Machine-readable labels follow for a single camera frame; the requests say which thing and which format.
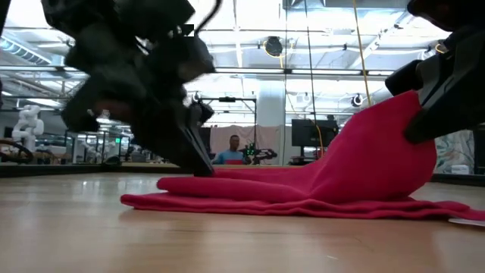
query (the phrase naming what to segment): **blue shirt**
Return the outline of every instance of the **blue shirt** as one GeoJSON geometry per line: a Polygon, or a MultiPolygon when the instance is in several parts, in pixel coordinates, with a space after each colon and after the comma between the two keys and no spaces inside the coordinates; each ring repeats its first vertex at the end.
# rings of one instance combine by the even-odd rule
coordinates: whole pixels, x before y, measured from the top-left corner
{"type": "Polygon", "coordinates": [[[227,160],[240,160],[243,164],[246,163],[242,152],[233,152],[231,150],[219,153],[212,163],[223,165],[226,164],[227,160]]]}

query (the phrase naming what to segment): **person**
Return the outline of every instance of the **person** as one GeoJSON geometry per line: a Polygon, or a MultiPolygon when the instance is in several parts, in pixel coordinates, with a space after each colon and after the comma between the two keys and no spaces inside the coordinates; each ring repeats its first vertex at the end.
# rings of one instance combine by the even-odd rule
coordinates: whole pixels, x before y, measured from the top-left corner
{"type": "Polygon", "coordinates": [[[249,164],[250,159],[245,157],[242,152],[239,152],[239,137],[237,135],[232,135],[229,138],[229,149],[224,152],[220,152],[216,155],[212,164],[214,165],[224,165],[224,164],[249,164]]]}

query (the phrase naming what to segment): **monitor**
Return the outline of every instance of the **monitor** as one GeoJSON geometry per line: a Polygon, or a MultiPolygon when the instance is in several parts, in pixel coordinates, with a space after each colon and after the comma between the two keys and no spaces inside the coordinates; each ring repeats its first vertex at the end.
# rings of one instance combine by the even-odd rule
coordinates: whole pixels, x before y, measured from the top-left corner
{"type": "MultiPolygon", "coordinates": [[[[319,147],[320,137],[313,121],[294,119],[291,120],[291,144],[299,147],[319,147]]],[[[317,121],[320,128],[322,143],[328,147],[330,142],[339,133],[336,121],[317,121]]]]}

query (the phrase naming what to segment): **wooden floor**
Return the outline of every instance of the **wooden floor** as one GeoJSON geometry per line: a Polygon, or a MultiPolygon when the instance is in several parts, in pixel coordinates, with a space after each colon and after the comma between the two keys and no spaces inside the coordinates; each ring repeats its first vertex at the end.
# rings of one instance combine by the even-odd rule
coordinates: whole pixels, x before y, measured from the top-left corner
{"type": "MultiPolygon", "coordinates": [[[[485,272],[485,231],[446,222],[133,211],[158,174],[0,179],[0,272],[485,272]]],[[[417,198],[485,209],[485,188],[417,198]]]]}

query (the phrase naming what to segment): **red towel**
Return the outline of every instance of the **red towel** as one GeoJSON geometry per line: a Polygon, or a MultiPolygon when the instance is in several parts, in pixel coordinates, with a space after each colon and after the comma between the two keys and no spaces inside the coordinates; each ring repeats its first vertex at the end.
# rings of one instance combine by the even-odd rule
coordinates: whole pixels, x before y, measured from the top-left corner
{"type": "Polygon", "coordinates": [[[434,141],[402,136],[420,110],[416,92],[388,99],[354,115],[325,156],[303,168],[217,170],[213,177],[162,178],[167,193],[123,195],[135,209],[336,218],[485,220],[485,212],[457,202],[409,197],[431,179],[434,141]]]}

